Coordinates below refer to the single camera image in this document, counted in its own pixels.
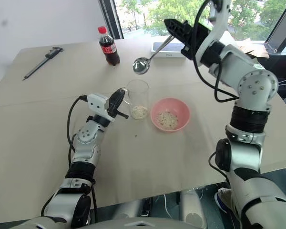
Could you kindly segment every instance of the white box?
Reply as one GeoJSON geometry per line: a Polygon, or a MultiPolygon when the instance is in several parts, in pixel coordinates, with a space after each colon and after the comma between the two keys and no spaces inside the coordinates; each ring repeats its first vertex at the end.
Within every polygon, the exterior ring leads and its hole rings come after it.
{"type": "MultiPolygon", "coordinates": [[[[152,54],[159,48],[162,42],[154,42],[152,45],[152,54]]],[[[180,52],[184,47],[182,43],[171,42],[166,45],[155,57],[174,57],[174,58],[185,58],[180,52]]]]}

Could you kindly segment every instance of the plastic bowl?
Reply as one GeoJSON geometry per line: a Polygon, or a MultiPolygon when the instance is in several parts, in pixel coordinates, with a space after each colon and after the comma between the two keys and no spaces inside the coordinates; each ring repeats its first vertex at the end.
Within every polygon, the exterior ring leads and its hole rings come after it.
{"type": "Polygon", "coordinates": [[[155,105],[153,105],[151,109],[151,120],[152,123],[160,130],[171,133],[176,132],[178,130],[183,129],[190,120],[190,109],[188,106],[174,98],[166,98],[158,101],[155,105]],[[177,116],[178,119],[178,126],[174,130],[166,130],[157,122],[157,116],[161,112],[170,112],[173,115],[177,116]]]}

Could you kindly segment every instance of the table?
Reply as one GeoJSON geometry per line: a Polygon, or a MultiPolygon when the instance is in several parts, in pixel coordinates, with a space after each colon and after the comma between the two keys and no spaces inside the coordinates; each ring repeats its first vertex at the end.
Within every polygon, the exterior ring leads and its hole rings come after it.
{"type": "MultiPolygon", "coordinates": [[[[233,102],[217,103],[213,90],[200,82],[186,59],[155,59],[149,72],[138,76],[131,63],[149,56],[151,42],[116,44],[118,66],[107,64],[97,42],[67,44],[62,45],[63,53],[24,82],[25,73],[50,47],[25,50],[14,60],[0,83],[0,222],[40,215],[61,184],[68,169],[66,121],[75,98],[92,92],[110,96],[131,79],[147,81],[151,104],[165,97],[183,100],[190,107],[191,120],[183,131],[166,134],[149,118],[117,117],[105,134],[95,170],[98,207],[224,180],[207,160],[217,141],[225,137],[233,102]]],[[[205,67],[201,71],[215,82],[205,67]]],[[[278,95],[271,103],[262,172],[286,167],[286,105],[278,95]]],[[[125,104],[121,111],[127,112],[125,104]]],[[[83,126],[91,113],[86,103],[78,103],[71,131],[83,126]]]]}

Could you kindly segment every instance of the spoon handle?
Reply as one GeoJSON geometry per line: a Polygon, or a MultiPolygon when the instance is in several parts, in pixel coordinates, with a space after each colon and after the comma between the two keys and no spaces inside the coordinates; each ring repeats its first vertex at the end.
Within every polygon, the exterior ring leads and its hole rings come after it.
{"type": "Polygon", "coordinates": [[[160,52],[166,45],[169,44],[175,37],[170,35],[161,45],[160,47],[153,53],[153,55],[149,58],[149,61],[158,53],[160,52]]]}

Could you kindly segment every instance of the green foliage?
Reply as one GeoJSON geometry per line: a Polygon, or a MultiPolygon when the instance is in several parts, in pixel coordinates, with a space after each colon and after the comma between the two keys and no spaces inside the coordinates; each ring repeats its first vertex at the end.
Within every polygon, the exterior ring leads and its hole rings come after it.
{"type": "MultiPolygon", "coordinates": [[[[181,22],[188,20],[193,25],[195,16],[202,5],[203,0],[159,0],[155,9],[149,10],[149,25],[144,28],[152,35],[168,35],[164,25],[164,19],[174,18],[181,22]]],[[[200,22],[203,18],[208,18],[209,8],[204,10],[200,22]]]]}
{"type": "Polygon", "coordinates": [[[286,8],[286,0],[268,0],[261,12],[261,22],[270,28],[274,28],[277,20],[286,8]]]}
{"type": "Polygon", "coordinates": [[[261,8],[257,4],[257,0],[234,0],[232,2],[231,20],[236,30],[254,22],[257,13],[261,8]]]}
{"type": "Polygon", "coordinates": [[[137,18],[136,18],[136,13],[140,14],[141,11],[138,7],[137,0],[122,0],[121,6],[126,8],[127,13],[132,14],[133,20],[135,23],[135,28],[138,29],[138,22],[137,22],[137,18]]]}
{"type": "Polygon", "coordinates": [[[253,41],[265,41],[269,34],[270,31],[268,27],[251,23],[240,28],[239,31],[234,35],[234,38],[236,40],[250,38],[253,41]]]}
{"type": "Polygon", "coordinates": [[[141,6],[145,7],[151,2],[152,2],[152,0],[141,0],[141,6]]]}
{"type": "Polygon", "coordinates": [[[276,22],[286,8],[286,0],[267,0],[263,7],[256,0],[234,0],[232,2],[231,20],[235,27],[234,38],[243,40],[264,41],[276,25],[276,22]],[[260,13],[260,23],[254,23],[260,13]]]}
{"type": "MultiPolygon", "coordinates": [[[[144,29],[152,35],[168,35],[163,20],[174,18],[179,21],[188,20],[193,25],[196,14],[204,0],[159,0],[157,7],[149,9],[149,15],[145,20],[144,29]]],[[[274,28],[277,20],[286,8],[286,0],[264,0],[264,6],[258,0],[232,0],[231,3],[231,21],[234,26],[234,38],[243,40],[251,38],[252,40],[266,40],[274,28]]],[[[147,6],[151,0],[141,0],[142,6],[147,6]]],[[[209,8],[206,8],[199,20],[206,25],[209,15],[209,8]]]]}

